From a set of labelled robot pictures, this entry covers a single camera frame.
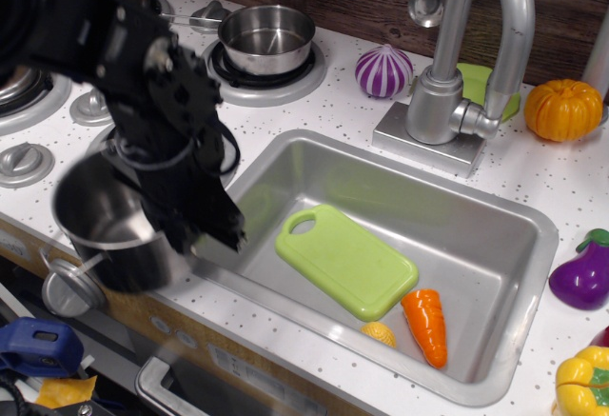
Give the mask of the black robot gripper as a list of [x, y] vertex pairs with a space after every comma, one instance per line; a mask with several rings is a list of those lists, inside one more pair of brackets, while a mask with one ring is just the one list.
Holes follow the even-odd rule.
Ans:
[[192, 245], [207, 234], [225, 247], [241, 252], [246, 244], [244, 215], [220, 181], [225, 158], [222, 137], [240, 150], [228, 128], [208, 120], [196, 136], [164, 141], [151, 140], [159, 152], [152, 153], [135, 140], [151, 137], [143, 126], [115, 126], [115, 144], [120, 158], [135, 169], [144, 213], [155, 231], [162, 232], [181, 255], [191, 254]]

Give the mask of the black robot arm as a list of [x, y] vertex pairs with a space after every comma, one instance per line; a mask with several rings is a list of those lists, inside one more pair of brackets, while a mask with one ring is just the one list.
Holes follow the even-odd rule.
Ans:
[[167, 20], [126, 0], [1, 0], [2, 76], [19, 66], [102, 92], [116, 128], [103, 156], [177, 251], [202, 234], [242, 246], [244, 217], [222, 184], [237, 162], [225, 158], [235, 138], [219, 86]]

